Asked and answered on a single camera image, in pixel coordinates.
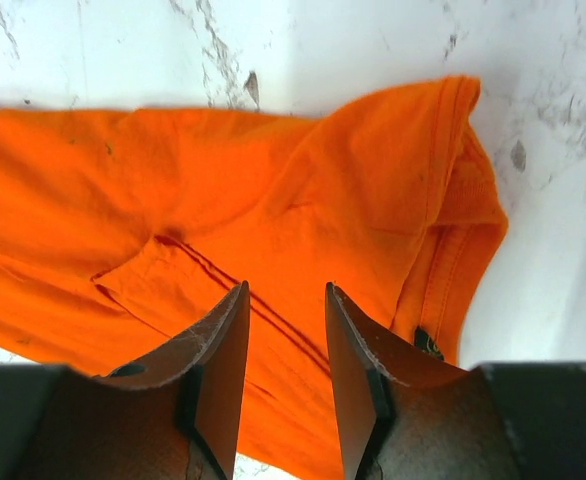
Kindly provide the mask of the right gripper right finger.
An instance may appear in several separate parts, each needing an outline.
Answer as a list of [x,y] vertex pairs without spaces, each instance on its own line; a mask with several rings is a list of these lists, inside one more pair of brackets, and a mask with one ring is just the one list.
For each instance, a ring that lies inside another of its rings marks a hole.
[[399,419],[394,390],[443,385],[464,371],[395,335],[333,283],[325,326],[343,473],[363,479]]

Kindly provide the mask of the orange t shirt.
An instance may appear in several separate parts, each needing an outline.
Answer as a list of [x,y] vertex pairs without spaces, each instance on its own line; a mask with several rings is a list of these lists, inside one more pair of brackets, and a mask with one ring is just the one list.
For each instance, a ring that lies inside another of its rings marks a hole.
[[508,226],[480,93],[446,77],[319,119],[1,109],[0,347],[105,375],[248,282],[239,450],[341,478],[325,287],[457,361]]

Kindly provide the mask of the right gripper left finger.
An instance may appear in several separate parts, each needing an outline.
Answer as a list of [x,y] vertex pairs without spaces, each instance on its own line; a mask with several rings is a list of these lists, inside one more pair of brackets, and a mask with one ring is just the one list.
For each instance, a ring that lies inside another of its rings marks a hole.
[[249,284],[234,286],[202,319],[99,382],[128,390],[178,386],[175,425],[214,479],[234,473],[250,326]]

